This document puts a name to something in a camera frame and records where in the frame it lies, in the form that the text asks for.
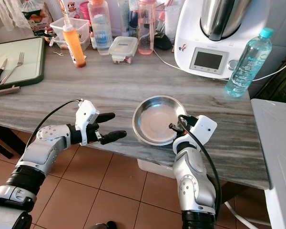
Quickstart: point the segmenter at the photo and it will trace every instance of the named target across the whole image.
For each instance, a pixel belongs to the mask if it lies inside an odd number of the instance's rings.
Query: marble countertop
[[[53,51],[62,52],[58,56]],[[175,64],[170,51],[157,50]],[[195,76],[161,62],[153,53],[137,53],[132,64],[113,64],[111,56],[100,56],[91,46],[84,51],[87,66],[75,68],[67,50],[47,47],[44,79],[24,86],[14,94],[0,96],[0,125],[33,132],[54,108],[70,99],[87,99],[101,113],[116,117],[100,124],[100,133],[126,130],[127,137],[115,143],[89,145],[158,164],[171,166],[172,146],[150,146],[137,139],[132,117],[140,102],[155,95],[168,95],[183,104],[188,114],[206,115],[218,126],[205,145],[223,180],[268,189],[269,182],[255,118],[248,93],[242,98],[225,94],[225,81]],[[70,104],[51,116],[45,125],[75,123],[78,106]],[[210,176],[212,170],[204,157]]]

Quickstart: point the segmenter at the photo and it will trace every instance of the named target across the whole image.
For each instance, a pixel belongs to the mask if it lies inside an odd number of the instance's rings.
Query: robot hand
[[[0,186],[0,229],[29,229],[37,193],[53,167],[57,155],[72,144],[82,146],[99,141],[102,145],[126,136],[126,131],[107,135],[98,132],[99,124],[115,117],[99,114],[93,104],[80,101],[75,125],[50,125],[40,129],[15,166],[5,185]]]
[[[177,126],[170,124],[169,127],[177,132],[173,142],[176,154],[173,171],[178,183],[183,228],[215,229],[215,188],[206,175],[201,148],[186,130],[204,145],[217,123],[203,115],[197,118],[183,115],[182,118],[184,121],[179,119]]]

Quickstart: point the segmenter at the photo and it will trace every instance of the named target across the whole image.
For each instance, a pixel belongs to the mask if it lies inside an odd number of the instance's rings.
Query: green cutting board
[[[13,85],[26,86],[42,81],[45,57],[44,48],[45,43],[42,37],[1,43],[0,67],[6,58],[8,61],[5,70],[1,74],[0,81],[17,65],[20,52],[24,52],[24,61],[23,65],[14,70],[5,84],[0,85],[0,90],[11,88]]]

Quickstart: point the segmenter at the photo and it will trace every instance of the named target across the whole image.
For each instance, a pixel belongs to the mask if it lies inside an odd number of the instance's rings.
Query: food package
[[[35,36],[42,36],[45,27],[48,27],[48,30],[52,29],[50,23],[53,22],[53,18],[44,2],[25,0],[22,5],[22,13],[27,19]]]
[[[84,0],[59,0],[62,13],[67,18],[83,19],[80,4]]]

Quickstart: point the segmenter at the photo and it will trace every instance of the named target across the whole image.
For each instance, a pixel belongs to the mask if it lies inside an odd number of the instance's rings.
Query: stainless steel bowl
[[[133,130],[144,142],[164,146],[173,142],[176,132],[169,129],[177,124],[178,115],[186,115],[184,107],[176,99],[158,95],[144,100],[133,114]]]

